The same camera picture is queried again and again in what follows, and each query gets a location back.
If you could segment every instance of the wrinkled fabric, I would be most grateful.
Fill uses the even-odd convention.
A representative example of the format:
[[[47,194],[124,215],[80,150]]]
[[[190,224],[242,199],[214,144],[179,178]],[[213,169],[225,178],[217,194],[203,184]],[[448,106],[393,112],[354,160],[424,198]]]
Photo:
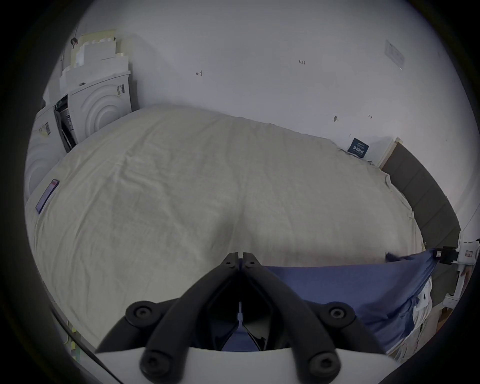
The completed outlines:
[[[45,285],[94,347],[130,304],[181,296],[230,252],[319,267],[383,263],[422,245],[388,175],[330,140],[166,105],[77,145],[25,219]]]
[[[432,250],[428,250],[406,257],[389,253],[385,264],[267,268],[304,300],[350,305],[384,351],[388,351],[413,330],[417,296],[436,264]],[[246,330],[241,328],[223,350],[256,350],[248,339]]]

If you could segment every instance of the phone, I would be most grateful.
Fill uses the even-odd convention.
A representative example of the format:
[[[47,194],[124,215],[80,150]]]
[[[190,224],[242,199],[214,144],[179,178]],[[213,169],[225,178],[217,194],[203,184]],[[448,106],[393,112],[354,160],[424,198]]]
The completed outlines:
[[[60,184],[60,182],[57,179],[53,179],[52,182],[47,187],[47,189],[45,189],[45,192],[43,192],[43,195],[40,198],[40,201],[36,205],[36,211],[39,214],[40,214],[40,212],[42,212],[42,209],[43,209],[45,203],[47,202],[48,198],[52,194],[52,192],[55,190],[55,188],[58,187],[58,184]]]

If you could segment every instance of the screw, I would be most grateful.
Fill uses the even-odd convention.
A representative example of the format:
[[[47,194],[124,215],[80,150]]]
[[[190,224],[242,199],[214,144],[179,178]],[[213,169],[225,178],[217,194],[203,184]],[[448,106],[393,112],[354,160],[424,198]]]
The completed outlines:
[[[152,314],[152,310],[148,307],[140,307],[135,311],[135,317],[145,319]]]
[[[310,360],[309,370],[313,376],[331,376],[340,368],[340,360],[335,353],[319,353]]]
[[[341,308],[333,308],[330,311],[330,316],[332,316],[334,319],[343,319],[347,314],[345,311]]]
[[[162,377],[170,372],[170,359],[163,353],[148,351],[142,356],[140,369],[145,375]]]

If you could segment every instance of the mattress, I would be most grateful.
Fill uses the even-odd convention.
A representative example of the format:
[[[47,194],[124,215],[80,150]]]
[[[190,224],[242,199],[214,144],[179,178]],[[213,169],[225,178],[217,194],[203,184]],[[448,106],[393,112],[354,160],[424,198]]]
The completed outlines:
[[[411,207],[379,168],[327,139],[166,105],[76,146],[25,216],[45,285],[94,347],[131,303],[181,296],[229,252],[327,266],[422,250]]]

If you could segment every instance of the gray upholstered headboard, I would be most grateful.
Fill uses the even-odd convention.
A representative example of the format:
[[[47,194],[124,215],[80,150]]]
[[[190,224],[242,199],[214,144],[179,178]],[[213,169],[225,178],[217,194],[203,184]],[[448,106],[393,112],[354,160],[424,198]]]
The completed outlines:
[[[382,171],[410,203],[423,236],[425,247],[456,247],[460,225],[456,214],[436,181],[425,167],[402,144],[385,163]],[[438,264],[432,274],[433,305],[455,291],[457,272],[451,265]]]

